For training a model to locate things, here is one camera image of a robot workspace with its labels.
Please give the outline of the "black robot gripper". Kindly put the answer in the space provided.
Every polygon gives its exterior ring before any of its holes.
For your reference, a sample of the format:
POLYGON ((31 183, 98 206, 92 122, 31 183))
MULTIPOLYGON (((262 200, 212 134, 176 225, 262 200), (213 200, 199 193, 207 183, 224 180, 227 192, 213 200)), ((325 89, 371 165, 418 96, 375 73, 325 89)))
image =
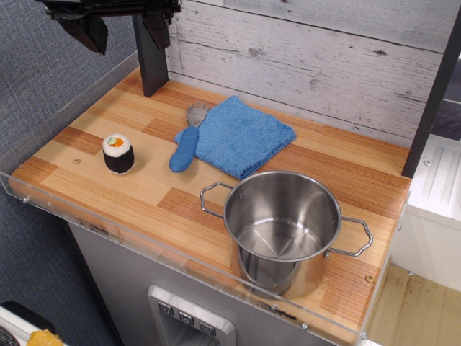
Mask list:
POLYGON ((143 14, 143 24, 159 49, 170 46, 169 29, 165 18, 181 11, 181 1, 40 1, 47 13, 59 19, 61 27, 90 51, 104 55, 108 29, 98 17, 118 17, 143 14))

